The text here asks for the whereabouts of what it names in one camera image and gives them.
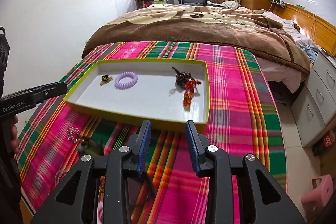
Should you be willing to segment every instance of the stool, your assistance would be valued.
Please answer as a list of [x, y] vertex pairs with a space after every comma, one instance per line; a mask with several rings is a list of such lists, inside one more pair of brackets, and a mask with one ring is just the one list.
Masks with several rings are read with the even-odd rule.
[[[316, 187], [316, 181], [321, 180], [320, 185]], [[331, 175], [320, 176], [312, 179], [315, 189], [304, 194], [301, 197], [301, 203], [314, 203], [314, 215], [320, 213], [327, 205], [334, 191], [334, 184]]]

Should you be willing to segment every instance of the white drawer cabinet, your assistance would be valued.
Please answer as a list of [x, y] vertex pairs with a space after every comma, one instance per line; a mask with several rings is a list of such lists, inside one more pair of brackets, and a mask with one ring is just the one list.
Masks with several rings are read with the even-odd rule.
[[319, 52], [291, 107], [303, 147], [313, 145], [336, 115], [336, 62]]
[[304, 87], [291, 107], [299, 131], [301, 144], [305, 147], [325, 127], [319, 108], [307, 87]]

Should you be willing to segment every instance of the human hand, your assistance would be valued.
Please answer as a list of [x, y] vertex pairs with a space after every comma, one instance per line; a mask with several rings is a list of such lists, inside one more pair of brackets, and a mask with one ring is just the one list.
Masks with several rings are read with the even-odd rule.
[[16, 123], [18, 123], [19, 118], [15, 115], [13, 117], [13, 126], [12, 126], [12, 140], [10, 141], [10, 145], [13, 148], [14, 154], [19, 153], [19, 140], [17, 138], [17, 127]]

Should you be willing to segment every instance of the bottle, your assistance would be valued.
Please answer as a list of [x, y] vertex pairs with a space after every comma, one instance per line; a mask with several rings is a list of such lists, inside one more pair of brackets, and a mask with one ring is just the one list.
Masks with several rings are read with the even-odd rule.
[[314, 156], [321, 155], [328, 147], [332, 146], [335, 142], [334, 131], [330, 130], [322, 139], [320, 139], [316, 144], [313, 145]]

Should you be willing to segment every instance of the brown blanket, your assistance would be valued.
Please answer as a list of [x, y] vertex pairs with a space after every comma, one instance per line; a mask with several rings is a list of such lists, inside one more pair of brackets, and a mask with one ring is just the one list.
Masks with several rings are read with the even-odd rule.
[[98, 45], [124, 41], [187, 41], [234, 46], [309, 74], [310, 60], [281, 23], [247, 8], [154, 4], [98, 29], [82, 57]]

